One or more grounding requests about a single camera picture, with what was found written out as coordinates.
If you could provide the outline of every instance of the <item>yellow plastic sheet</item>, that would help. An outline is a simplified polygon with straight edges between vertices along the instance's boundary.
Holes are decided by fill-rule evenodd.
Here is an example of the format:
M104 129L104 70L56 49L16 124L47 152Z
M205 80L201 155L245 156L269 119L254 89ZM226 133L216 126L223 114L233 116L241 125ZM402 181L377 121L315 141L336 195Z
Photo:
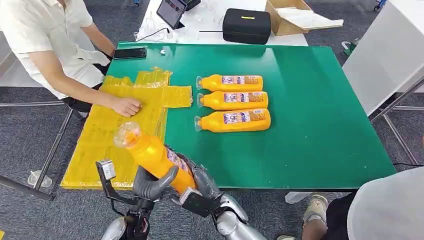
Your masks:
M190 107L193 102L191 86L168 86L171 72L154 68L138 73L134 85L128 77L107 76L100 91L118 97L140 100L142 109L132 117L124 117L112 109L93 105L72 159L61 182L65 189L100 189L96 161L112 160L116 178L112 184L117 189L129 189L137 172L137 164L126 149L114 144L118 127L128 121L137 122L149 135L165 139L167 108Z

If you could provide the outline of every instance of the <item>smartphone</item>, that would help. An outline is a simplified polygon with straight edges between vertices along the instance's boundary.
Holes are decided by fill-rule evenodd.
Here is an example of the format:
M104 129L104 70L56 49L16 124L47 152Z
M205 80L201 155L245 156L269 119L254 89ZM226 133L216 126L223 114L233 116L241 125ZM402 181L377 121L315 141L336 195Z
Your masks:
M130 48L130 49L117 49L113 53L113 59L135 59L135 58L145 58L146 57L146 48Z

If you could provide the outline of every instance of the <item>gray carpet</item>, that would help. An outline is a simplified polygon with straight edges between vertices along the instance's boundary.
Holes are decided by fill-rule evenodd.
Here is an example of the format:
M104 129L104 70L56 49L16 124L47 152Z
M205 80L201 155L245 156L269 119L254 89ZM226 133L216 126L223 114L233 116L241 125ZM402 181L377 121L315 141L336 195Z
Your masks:
M306 35L310 45L331 46L340 63L344 62L340 42L360 37L376 16L373 1L307 1L318 13L345 19L345 27L311 31ZM148 2L134 7L131 0L86 0L87 8L98 27L113 42L132 41L143 19ZM43 88L0 88L0 102L49 101L54 97ZM408 104L424 106L424 95L415 94ZM35 108L0 108L0 174L26 183L30 170L40 168L65 117L64 106ZM413 154L423 164L421 137L423 114L391 113ZM7 240L86 240L100 239L107 225L117 217L102 191L65 190L57 187L72 156L82 124L71 118L62 142L54 156L48 176L57 194L53 202L23 195L0 186L0 230ZM388 126L378 120L374 128L394 163L407 162ZM408 169L398 166L399 171ZM151 234L157 240L218 240L210 218L197 217L169 200L170 191L156 204L151 216ZM301 234L301 219L307 201L290 205L284 192L230 192L247 211L251 224L272 240L280 233ZM332 200L343 193L326 193Z

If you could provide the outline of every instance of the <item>black pants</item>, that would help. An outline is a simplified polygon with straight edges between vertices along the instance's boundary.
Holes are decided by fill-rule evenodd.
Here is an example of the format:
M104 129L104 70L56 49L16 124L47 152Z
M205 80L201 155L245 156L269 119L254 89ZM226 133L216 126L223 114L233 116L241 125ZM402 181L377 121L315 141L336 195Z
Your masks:
M356 192L333 200L327 209L327 233L322 240L349 240L348 212Z
M109 55L107 55L106 53L102 52L110 61L112 61L112 57L110 57ZM93 66L96 67L102 74L103 76L106 76L106 74L108 73L108 69L109 66L111 65L111 63L109 63L106 66L102 66L98 63L94 63ZM102 86L103 83L97 84L96 86L92 87L92 89L95 90L99 90L99 88ZM70 96L65 97L62 99L62 101L64 103L66 103L71 109L77 110L78 112L81 113L89 113L90 110L92 109L92 104L85 102L85 101L80 101L77 100L75 98L72 98Z

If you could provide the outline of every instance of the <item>person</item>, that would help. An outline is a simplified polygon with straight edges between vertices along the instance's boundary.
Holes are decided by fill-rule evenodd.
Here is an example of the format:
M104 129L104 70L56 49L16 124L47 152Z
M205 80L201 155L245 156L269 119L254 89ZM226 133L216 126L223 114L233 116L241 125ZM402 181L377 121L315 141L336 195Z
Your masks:
M313 195L303 218L302 240L424 239L423 183L424 167L418 167L367 182L329 206L323 196Z
M103 35L83 0L2 0L0 24L11 50L29 75L79 112L92 104L125 117L141 108L139 100L98 91L114 44ZM100 49L82 49L82 31Z

